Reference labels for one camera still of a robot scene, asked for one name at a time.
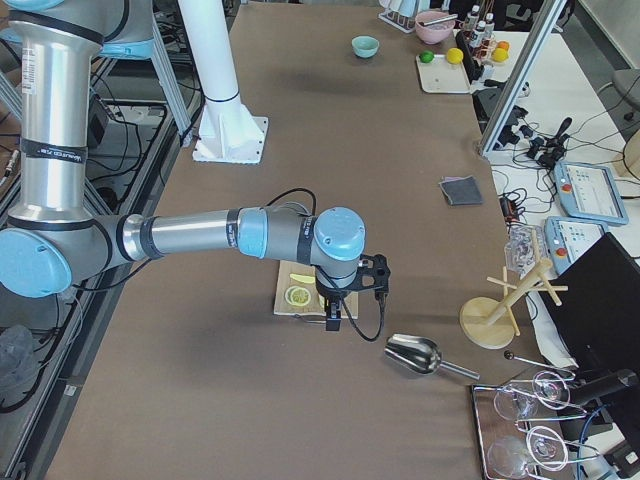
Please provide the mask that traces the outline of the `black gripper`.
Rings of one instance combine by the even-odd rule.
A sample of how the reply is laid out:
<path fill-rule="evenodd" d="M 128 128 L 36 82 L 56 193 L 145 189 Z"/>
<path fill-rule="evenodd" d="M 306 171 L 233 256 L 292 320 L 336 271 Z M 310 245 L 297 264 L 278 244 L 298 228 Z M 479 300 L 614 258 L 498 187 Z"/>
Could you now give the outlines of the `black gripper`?
<path fill-rule="evenodd" d="M 353 318 L 348 301 L 355 298 L 355 293 L 336 286 L 331 277 L 324 273 L 316 274 L 316 290 L 325 297 L 325 330 L 336 331 L 337 321 L 341 321 L 342 313 L 346 313 L 349 319 Z"/>

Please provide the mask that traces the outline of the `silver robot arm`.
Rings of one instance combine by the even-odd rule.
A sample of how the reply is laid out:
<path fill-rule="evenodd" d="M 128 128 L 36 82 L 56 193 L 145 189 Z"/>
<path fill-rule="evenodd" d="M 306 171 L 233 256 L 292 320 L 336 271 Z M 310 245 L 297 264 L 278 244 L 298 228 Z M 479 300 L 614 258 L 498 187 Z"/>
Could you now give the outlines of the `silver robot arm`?
<path fill-rule="evenodd" d="M 1 232 L 1 282 L 15 294 L 60 293 L 111 268 L 179 252 L 234 248 L 316 269 L 326 327 L 349 315 L 365 226 L 350 209 L 314 215 L 296 205 L 177 217 L 92 214 L 87 183 L 132 183 L 144 147 L 128 127 L 116 147 L 89 145 L 90 81 L 99 57 L 142 60 L 158 52 L 149 1 L 12 1 L 22 47 L 20 198 Z"/>

